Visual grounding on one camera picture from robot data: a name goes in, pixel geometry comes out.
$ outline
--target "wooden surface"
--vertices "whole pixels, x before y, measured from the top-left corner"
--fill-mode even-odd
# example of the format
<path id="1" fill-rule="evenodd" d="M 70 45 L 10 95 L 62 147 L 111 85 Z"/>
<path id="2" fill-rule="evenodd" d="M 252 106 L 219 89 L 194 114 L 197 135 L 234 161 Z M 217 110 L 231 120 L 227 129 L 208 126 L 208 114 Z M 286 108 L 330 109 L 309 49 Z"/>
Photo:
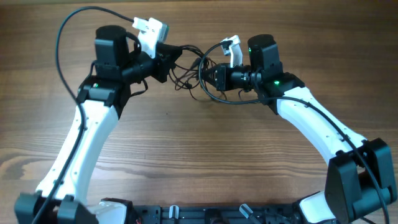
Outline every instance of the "wooden surface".
<path id="1" fill-rule="evenodd" d="M 16 221 L 19 192 L 33 192 L 54 162 L 75 105 L 54 66 L 59 25 L 81 4 L 0 7 L 0 223 Z M 99 4 L 170 25 L 168 44 L 206 50 L 238 34 L 274 35 L 285 71 L 296 74 L 337 118 L 392 149 L 398 174 L 398 10 L 357 1 L 158 2 Z M 61 41 L 61 64 L 74 90 L 95 59 L 95 30 L 130 27 L 103 12 L 77 14 Z M 221 50 L 218 62 L 228 58 Z M 188 65 L 195 58 L 184 54 Z M 89 204 L 104 197 L 136 205 L 293 202 L 323 190 L 326 164 L 288 122 L 261 105 L 191 99 L 148 79 L 106 141 L 93 173 Z M 193 91 L 207 99 L 201 90 Z M 237 100 L 237 92 L 228 93 Z M 389 206 L 398 223 L 398 203 Z M 369 216 L 382 223 L 380 211 Z"/>

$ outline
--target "brown tabletop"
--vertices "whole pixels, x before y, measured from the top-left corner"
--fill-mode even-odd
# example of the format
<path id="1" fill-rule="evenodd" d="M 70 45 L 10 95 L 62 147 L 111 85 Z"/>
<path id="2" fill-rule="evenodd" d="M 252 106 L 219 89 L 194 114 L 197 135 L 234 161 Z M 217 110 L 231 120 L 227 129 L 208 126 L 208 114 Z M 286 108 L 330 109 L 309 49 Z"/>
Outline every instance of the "brown tabletop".
<path id="1" fill-rule="evenodd" d="M 328 1 L 200 1 L 98 4 L 129 17 L 170 26 L 168 44 L 203 51 L 238 34 L 272 34 L 284 70 L 303 80 L 317 100 L 368 139 L 383 138 L 398 176 L 397 4 Z M 0 7 L 0 223 L 16 222 L 19 192 L 33 192 L 53 164 L 72 124 L 75 105 L 55 69 L 55 36 L 82 4 Z M 73 90 L 95 59 L 95 30 L 117 24 L 86 11 L 67 24 L 62 70 Z M 211 54 L 227 62 L 221 49 Z M 184 53 L 178 63 L 195 59 Z M 290 123 L 267 106 L 195 101 L 148 78 L 147 93 L 130 99 L 91 178 L 88 203 L 114 197 L 136 205 L 290 203 L 323 190 L 327 166 Z M 133 85 L 133 90 L 143 88 Z M 199 100 L 208 97 L 197 88 Z M 237 91 L 227 93 L 239 100 Z M 247 94 L 245 99 L 255 97 Z M 398 203 L 389 206 L 398 223 Z M 368 218 L 383 223 L 382 212 Z"/>

